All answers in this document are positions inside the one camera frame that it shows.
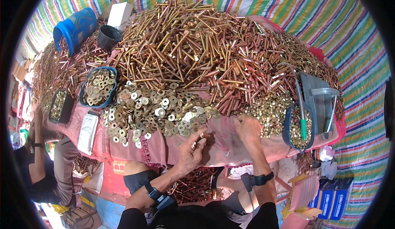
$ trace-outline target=person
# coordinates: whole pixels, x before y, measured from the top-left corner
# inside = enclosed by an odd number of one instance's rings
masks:
[[[30,124],[27,142],[24,147],[14,151],[22,181],[34,202],[72,205],[72,198],[75,198],[73,160],[79,151],[68,137],[64,137],[55,145],[55,158],[52,161],[45,151],[44,143],[61,137],[46,130],[42,121],[43,113],[37,109]]]
[[[261,124],[248,115],[241,115],[235,119],[237,133],[252,157],[254,176],[271,176],[271,168],[266,161],[260,142]],[[200,136],[207,131],[201,127],[196,133],[180,145],[178,163],[168,172],[158,175],[143,163],[130,161],[125,165],[124,181],[129,188],[131,196],[126,202],[118,229],[132,228],[239,228],[246,216],[253,212],[253,206],[260,206],[259,212],[249,222],[247,228],[279,228],[276,215],[276,188],[274,179],[266,184],[254,186],[249,194],[241,180],[226,178],[222,171],[216,180],[217,187],[226,187],[234,191],[230,197],[223,201],[212,201],[206,204],[199,203],[186,206],[168,206],[161,210],[155,209],[157,201],[148,195],[149,190],[156,188],[165,193],[178,179],[187,175],[198,167],[202,158],[202,149],[206,138]]]

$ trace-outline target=knee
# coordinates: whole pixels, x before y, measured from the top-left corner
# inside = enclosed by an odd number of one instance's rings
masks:
[[[133,175],[146,170],[149,170],[146,164],[137,161],[129,161],[125,164],[124,176]]]

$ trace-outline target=black plastic cup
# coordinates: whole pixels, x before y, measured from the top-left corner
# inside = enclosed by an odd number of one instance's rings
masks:
[[[121,40],[122,34],[116,28],[109,25],[99,27],[97,42],[101,48],[111,51]]]

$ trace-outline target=blue box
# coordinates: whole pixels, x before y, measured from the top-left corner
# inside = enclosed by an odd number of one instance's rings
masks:
[[[317,206],[317,208],[322,210],[322,214],[318,215],[319,219],[327,220],[329,218],[333,208],[335,190],[341,182],[341,179],[334,179],[323,188],[322,196],[319,200],[319,205]]]
[[[337,187],[330,217],[331,220],[340,220],[342,217],[343,211],[347,207],[351,197],[353,180],[354,178],[345,178]]]
[[[330,182],[331,181],[329,179],[320,179],[319,180],[318,193],[317,193],[316,197],[314,197],[314,199],[311,202],[309,202],[309,204],[307,205],[309,208],[317,208],[319,201],[321,200],[321,197],[322,197],[322,190]]]

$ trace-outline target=green handle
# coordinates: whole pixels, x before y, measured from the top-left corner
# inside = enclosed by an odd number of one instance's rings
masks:
[[[301,128],[302,140],[306,140],[307,138],[306,119],[300,120],[300,128]]]

